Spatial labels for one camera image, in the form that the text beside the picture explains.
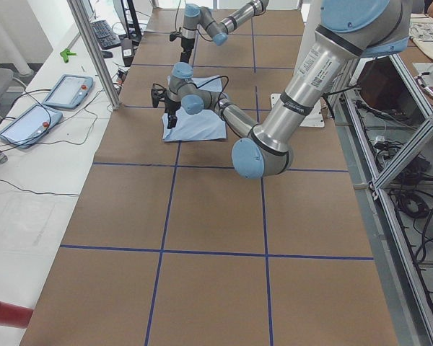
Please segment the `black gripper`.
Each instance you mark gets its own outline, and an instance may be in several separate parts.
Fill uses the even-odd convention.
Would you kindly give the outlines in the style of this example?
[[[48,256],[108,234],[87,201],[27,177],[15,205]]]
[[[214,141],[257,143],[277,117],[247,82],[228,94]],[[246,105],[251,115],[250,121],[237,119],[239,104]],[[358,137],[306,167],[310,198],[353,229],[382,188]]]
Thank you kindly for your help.
[[[195,48],[195,39],[194,38],[186,38],[182,32],[180,31],[172,31],[169,35],[170,42],[175,41],[176,39],[180,39],[180,46],[182,48],[182,52],[180,54],[181,57],[191,57],[193,49]]]
[[[151,98],[154,108],[158,108],[160,102],[164,103],[165,112],[167,113],[167,128],[174,128],[178,121],[176,112],[180,109],[180,101],[175,101],[175,97],[171,95],[167,88],[156,83],[152,85]]]

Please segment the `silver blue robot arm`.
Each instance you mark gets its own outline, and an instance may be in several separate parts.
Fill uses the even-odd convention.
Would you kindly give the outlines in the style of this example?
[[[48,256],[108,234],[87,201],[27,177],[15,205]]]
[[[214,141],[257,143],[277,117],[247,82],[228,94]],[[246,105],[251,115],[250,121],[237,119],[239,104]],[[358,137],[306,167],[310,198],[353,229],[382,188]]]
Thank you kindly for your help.
[[[223,92],[197,87],[193,68],[185,61],[174,65],[166,87],[152,87],[152,105],[164,102],[168,128],[176,126],[179,109],[189,115],[215,112],[239,136],[232,163],[240,176],[280,174],[292,164],[289,139],[346,63],[406,49],[412,9],[412,1],[321,1],[315,41],[263,123]]]
[[[228,35],[253,17],[262,15],[268,6],[268,0],[249,1],[240,9],[231,13],[221,21],[216,21],[211,10],[196,4],[186,4],[183,26],[179,30],[172,31],[170,42],[180,39],[183,51],[180,54],[180,62],[188,63],[195,48],[196,34],[201,28],[217,46],[227,41]]]

